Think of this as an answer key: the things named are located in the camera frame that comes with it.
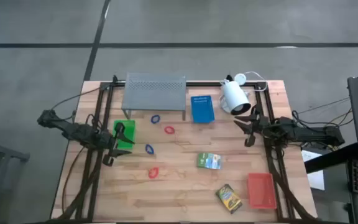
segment gray floor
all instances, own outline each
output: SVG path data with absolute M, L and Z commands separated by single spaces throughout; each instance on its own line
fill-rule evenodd
M 92 42 L 103 2 L 0 0 L 0 43 Z M 358 1 L 112 0 L 101 41 L 358 42 Z M 80 92 L 90 50 L 0 49 L 0 144 L 31 153 L 14 190 L 6 189 L 10 211 L 0 219 L 25 223 L 50 215 L 67 141 L 36 119 Z M 358 76 L 358 48 L 101 49 L 91 80 L 127 72 L 215 80 L 249 70 L 284 80 L 291 107 L 302 111 L 347 96 L 346 78 Z M 70 115 L 76 104 L 57 111 Z M 302 118 L 329 121 L 349 107 L 345 102 Z M 346 144 L 356 141 L 352 124 L 341 131 Z M 347 198 L 336 194 L 343 179 L 330 178 L 342 170 L 327 171 L 326 194 L 316 196 L 325 220 L 345 216 L 340 202 Z

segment green box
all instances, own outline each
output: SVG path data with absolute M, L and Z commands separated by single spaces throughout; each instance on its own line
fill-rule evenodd
M 114 130 L 117 123 L 121 122 L 125 126 L 124 135 L 129 140 L 135 142 L 135 120 L 115 120 L 114 121 L 114 127 L 112 129 L 112 135 L 114 136 L 116 131 Z M 118 140 L 118 147 L 117 149 L 127 149 L 132 150 L 134 148 L 134 145 L 128 142 L 123 142 L 121 140 Z
M 212 153 L 199 153 L 197 156 L 197 166 L 207 169 L 221 169 L 222 157 Z

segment black cable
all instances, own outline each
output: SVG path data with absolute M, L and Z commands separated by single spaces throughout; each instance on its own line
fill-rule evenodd
M 72 97 L 67 98 L 67 99 L 65 99 L 65 100 L 62 100 L 62 101 L 60 101 L 59 103 L 57 103 L 55 106 L 53 106 L 50 110 L 55 109 L 57 106 L 59 106 L 60 104 L 62 104 L 62 103 L 64 103 L 64 102 L 67 102 L 67 101 L 72 100 L 72 99 L 74 99 L 74 98 L 76 98 L 76 97 L 79 97 L 79 96 L 82 96 L 82 95 L 91 93 L 91 92 L 96 91 L 96 90 L 98 90 L 98 89 L 100 89 L 100 88 L 102 88 L 102 87 L 103 87 L 103 85 L 101 85 L 101 86 L 99 86 L 99 87 L 97 87 L 97 88 L 95 88 L 95 89 L 93 89 L 93 90 L 86 91 L 86 92 L 84 92 L 84 93 L 80 93 L 80 94 L 78 94 L 78 95 L 75 95 L 75 96 L 72 96 Z
M 339 103 L 339 102 L 342 102 L 342 101 L 346 101 L 346 100 L 348 100 L 348 99 L 349 99 L 349 97 L 346 97 L 346 98 L 343 98 L 343 99 L 341 99 L 341 100 L 334 101 L 334 102 L 332 102 L 332 103 L 326 103 L 326 104 L 324 104 L 324 105 L 317 106 L 317 107 L 315 107 L 315 108 L 310 108 L 310 109 L 308 109 L 308 110 L 299 112 L 298 114 L 303 114 L 303 113 L 305 113 L 305 112 L 309 112 L 309 111 L 312 111 L 312 110 L 315 110 L 315 109 L 318 109 L 318 108 L 322 108 L 322 107 L 324 107 L 324 106 L 333 105 L 333 104 L 335 104 L 335 103 Z
M 342 115 L 339 115 L 339 116 L 337 116 L 336 118 L 334 118 L 334 119 L 332 119 L 332 120 L 330 120 L 329 122 L 330 123 L 333 123 L 335 120 L 337 120 L 338 118 L 341 118 L 341 117 L 343 117 L 343 116 L 347 116 L 349 113 L 351 113 L 352 112 L 352 110 L 350 109 L 350 111 L 348 111 L 348 112 L 346 112 L 346 113 L 344 113 L 344 114 L 342 114 Z
M 51 121 L 66 121 L 68 119 L 72 119 L 73 120 L 73 123 L 74 123 L 74 117 L 76 115 L 77 111 L 76 110 L 73 110 L 71 116 L 69 116 L 68 118 L 60 118 L 60 119 L 51 119 Z
M 92 117 L 92 124 L 95 122 L 94 115 L 93 114 L 88 114 L 86 119 L 85 119 L 85 124 L 88 124 L 88 120 L 89 120 L 90 117 Z M 98 127 L 101 128 L 102 127 L 102 122 L 100 122 L 100 120 L 98 120 L 98 124 L 99 124 Z
M 345 125 L 349 124 L 350 122 L 353 121 L 353 119 L 354 119 L 354 118 L 352 118 L 350 121 L 348 121 L 348 122 L 346 122 L 346 123 L 344 123 L 344 124 L 339 125 L 339 127 L 342 127 L 342 126 L 345 126 Z
M 63 186 L 63 192 L 62 192 L 62 213 L 65 213 L 66 187 L 67 187 L 68 179 L 70 178 L 71 172 L 73 172 L 74 165 L 77 162 L 78 158 L 80 157 L 80 154 L 84 150 L 84 148 L 85 147 L 82 147 L 82 149 L 75 156 L 74 161 L 73 161 L 73 163 L 71 164 L 71 166 L 70 166 L 70 168 L 68 170 L 67 178 L 66 178 L 65 184 Z
M 352 111 L 352 108 L 349 109 L 349 111 L 346 113 L 345 117 L 342 119 L 341 122 L 338 123 L 338 125 L 340 126 L 346 119 L 347 115 L 349 115 L 349 113 Z
M 323 143 L 323 142 L 316 142 L 317 144 L 323 145 L 325 147 L 325 149 L 329 149 L 331 152 L 334 151 L 333 147 Z
M 97 164 L 94 165 L 94 168 L 93 168 L 92 172 L 90 173 L 88 180 L 85 182 L 84 187 L 80 189 L 78 194 L 75 196 L 74 200 L 67 207 L 65 213 L 61 214 L 58 217 L 59 220 L 69 219 L 73 215 L 76 208 L 78 207 L 78 203 L 80 202 L 80 200 L 84 199 L 86 192 L 88 191 L 89 187 L 94 182 L 94 180 L 96 179 L 97 174 L 100 172 L 100 169 L 97 169 L 96 165 Z
M 307 121 L 303 121 L 301 119 L 299 119 L 299 113 L 295 110 L 292 111 L 292 116 L 294 117 L 295 119 L 295 124 L 297 125 L 298 123 L 301 124 L 303 127 L 311 130 L 311 131 L 316 131 L 316 132 L 321 132 L 323 133 L 324 131 L 320 131 L 320 130 L 316 130 L 316 129 L 313 129 L 309 126 L 307 126 L 306 124 L 331 124 L 333 126 L 336 126 L 336 127 L 339 127 L 337 124 L 335 123 L 331 123 L 331 122 L 307 122 Z
M 278 160 L 279 158 L 280 158 L 280 159 L 281 159 L 281 158 L 284 158 L 285 151 L 284 151 L 283 147 L 280 147 L 280 155 L 278 155 L 278 153 L 277 153 L 277 152 L 278 152 L 278 151 L 277 151 L 277 148 L 274 148 L 274 151 L 276 152 L 277 157 L 274 158 L 273 155 L 272 155 L 272 159 Z
M 92 123 L 94 123 L 94 115 L 93 114 L 88 114 L 86 119 L 85 119 L 85 124 L 88 124 L 88 121 L 89 121 L 89 118 L 90 117 L 93 117 L 92 118 Z M 66 181 L 65 181 L 65 184 L 63 186 L 63 192 L 62 192 L 62 213 L 65 213 L 65 199 L 66 199 L 66 187 L 67 187 L 67 183 L 68 183 L 68 179 L 70 178 L 71 176 L 71 173 L 73 172 L 73 168 L 74 168 L 74 165 L 75 163 L 77 162 L 78 158 L 80 157 L 80 154 L 81 152 L 84 150 L 85 147 L 82 147 L 82 149 L 78 152 L 78 154 L 75 156 L 74 158 L 74 161 L 73 163 L 71 164 L 69 170 L 68 170 L 68 174 L 67 174 L 67 178 L 66 178 Z

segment wooden tabletop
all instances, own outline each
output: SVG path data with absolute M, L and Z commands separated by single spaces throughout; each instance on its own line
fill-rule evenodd
M 85 82 L 82 92 L 99 87 L 100 82 Z M 268 81 L 273 111 L 276 118 L 291 118 L 284 82 Z M 249 101 L 255 105 L 255 94 L 250 88 Z M 125 119 L 121 111 L 124 88 L 114 88 L 108 129 L 115 119 Z M 211 95 L 215 121 L 211 124 L 191 122 L 190 97 Z M 252 147 L 244 147 L 246 136 L 233 123 L 233 116 L 219 107 L 221 90 L 218 87 L 188 87 L 186 91 L 186 121 L 176 111 L 133 111 L 136 122 L 135 142 L 132 154 L 118 157 L 112 167 L 102 165 L 98 197 L 94 211 L 95 222 L 272 222 L 276 221 L 274 210 L 256 210 L 249 207 L 247 177 L 251 172 L 268 172 L 262 138 L 256 134 Z M 84 123 L 93 114 L 98 92 L 83 95 L 78 104 L 76 122 Z M 106 97 L 102 104 L 102 114 Z M 158 124 L 150 122 L 151 116 L 159 114 Z M 164 127 L 173 126 L 175 134 L 165 134 Z M 155 155 L 145 152 L 151 144 Z M 62 214 L 62 188 L 69 167 L 81 149 L 77 142 L 68 146 L 58 187 L 52 218 Z M 197 168 L 196 157 L 200 152 L 212 152 L 223 156 L 221 170 Z M 67 185 L 65 206 L 78 193 L 84 169 L 86 150 L 78 159 Z M 308 178 L 300 149 L 288 146 L 284 157 L 291 191 L 316 217 Z M 159 167 L 156 179 L 149 179 L 148 170 Z M 243 206 L 230 214 L 219 201 L 215 192 L 229 184 L 240 195 Z

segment red tray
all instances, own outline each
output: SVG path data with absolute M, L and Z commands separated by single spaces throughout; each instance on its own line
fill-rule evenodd
M 269 173 L 248 174 L 249 205 L 256 209 L 276 209 L 273 176 Z

